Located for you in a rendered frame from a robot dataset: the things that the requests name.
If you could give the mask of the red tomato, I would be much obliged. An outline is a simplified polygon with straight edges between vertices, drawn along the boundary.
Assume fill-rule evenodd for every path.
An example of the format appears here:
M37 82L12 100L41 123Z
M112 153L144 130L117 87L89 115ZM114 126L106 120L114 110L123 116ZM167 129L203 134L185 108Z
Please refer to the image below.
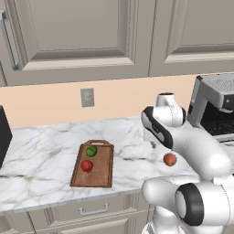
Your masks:
M87 172L89 173L91 171L91 169L93 168L93 164L91 161L89 160L84 160L81 165L80 168L83 172Z

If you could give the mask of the red-orange onion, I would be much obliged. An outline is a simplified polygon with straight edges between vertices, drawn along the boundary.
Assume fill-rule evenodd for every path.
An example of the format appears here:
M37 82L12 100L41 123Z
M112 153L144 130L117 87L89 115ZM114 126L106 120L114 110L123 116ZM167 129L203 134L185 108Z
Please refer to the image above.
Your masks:
M176 156L174 154L165 154L164 163L168 166L174 166L176 164Z

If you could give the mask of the grey coffee machine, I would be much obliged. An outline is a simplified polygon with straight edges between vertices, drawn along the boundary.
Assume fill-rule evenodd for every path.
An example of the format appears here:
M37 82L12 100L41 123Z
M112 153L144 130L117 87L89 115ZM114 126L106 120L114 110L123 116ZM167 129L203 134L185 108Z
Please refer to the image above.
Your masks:
M234 75L199 75L187 120L220 143L234 142Z

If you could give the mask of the black appliance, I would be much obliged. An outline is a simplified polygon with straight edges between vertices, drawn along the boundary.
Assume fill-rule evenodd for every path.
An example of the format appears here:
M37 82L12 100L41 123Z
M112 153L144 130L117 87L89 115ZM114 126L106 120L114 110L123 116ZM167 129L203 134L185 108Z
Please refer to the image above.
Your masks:
M13 135L5 115L4 107L0 105L0 168L5 160L5 155L11 143L12 137Z

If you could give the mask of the green avocado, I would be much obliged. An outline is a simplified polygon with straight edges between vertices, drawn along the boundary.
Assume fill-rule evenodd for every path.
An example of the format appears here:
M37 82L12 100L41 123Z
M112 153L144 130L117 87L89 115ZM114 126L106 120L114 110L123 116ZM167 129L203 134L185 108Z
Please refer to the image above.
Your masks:
M95 145L92 145L90 147L87 148L86 150L86 155L88 157L93 157L97 154L97 147Z

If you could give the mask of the brown wooden cutting board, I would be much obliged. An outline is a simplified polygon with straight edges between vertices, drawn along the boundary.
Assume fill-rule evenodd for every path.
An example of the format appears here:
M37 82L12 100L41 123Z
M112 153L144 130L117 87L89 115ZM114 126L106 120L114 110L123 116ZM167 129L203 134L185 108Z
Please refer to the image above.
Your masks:
M97 147L97 154L93 157L88 157L86 150L92 145ZM113 149L114 146L106 140L89 140L81 144L69 185L72 187L111 188ZM84 160L89 160L93 164L93 168L89 173L83 172L80 168Z

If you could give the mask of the grey drawer front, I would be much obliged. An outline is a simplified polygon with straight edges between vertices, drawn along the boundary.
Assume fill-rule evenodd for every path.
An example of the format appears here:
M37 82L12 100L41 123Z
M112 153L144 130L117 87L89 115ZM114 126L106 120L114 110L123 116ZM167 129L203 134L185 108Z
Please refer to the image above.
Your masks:
M76 202L68 205L50 207L44 210L47 222L53 225L56 222L72 221L79 218L89 218L112 212L124 211L132 206L131 195L106 197L86 202Z

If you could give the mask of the beige wall cupboard door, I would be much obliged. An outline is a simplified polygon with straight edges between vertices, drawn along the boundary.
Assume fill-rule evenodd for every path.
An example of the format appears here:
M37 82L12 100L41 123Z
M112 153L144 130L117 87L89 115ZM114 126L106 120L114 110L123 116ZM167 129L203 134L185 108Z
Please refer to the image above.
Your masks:
M1 60L0 60L0 87L6 87L6 86L7 86L7 82L6 82L6 79L5 79L5 73L4 73L2 63L1 63Z
M7 85L148 75L155 0L0 0L15 60L0 28Z
M234 72L234 0L156 0L151 77Z

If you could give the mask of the grey wall outlet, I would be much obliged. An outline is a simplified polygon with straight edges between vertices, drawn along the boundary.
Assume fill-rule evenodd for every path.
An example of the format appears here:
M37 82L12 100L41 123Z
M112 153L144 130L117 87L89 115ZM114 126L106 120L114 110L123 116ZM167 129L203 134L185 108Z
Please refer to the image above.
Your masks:
M94 106L94 89L81 89L80 90L81 97L81 106L85 107L93 107Z

